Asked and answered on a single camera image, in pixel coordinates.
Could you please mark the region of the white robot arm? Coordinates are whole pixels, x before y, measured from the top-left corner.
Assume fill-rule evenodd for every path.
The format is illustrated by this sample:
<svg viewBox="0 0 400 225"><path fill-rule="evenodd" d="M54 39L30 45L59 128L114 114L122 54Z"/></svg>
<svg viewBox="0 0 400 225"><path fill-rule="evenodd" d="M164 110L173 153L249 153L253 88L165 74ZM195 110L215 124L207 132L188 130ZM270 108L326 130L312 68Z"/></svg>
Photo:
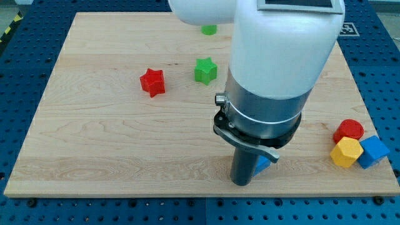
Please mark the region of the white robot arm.
<svg viewBox="0 0 400 225"><path fill-rule="evenodd" d="M214 131L238 150L279 159L272 139L296 130L335 45L343 1L170 0L184 23L233 23L231 56Z"/></svg>

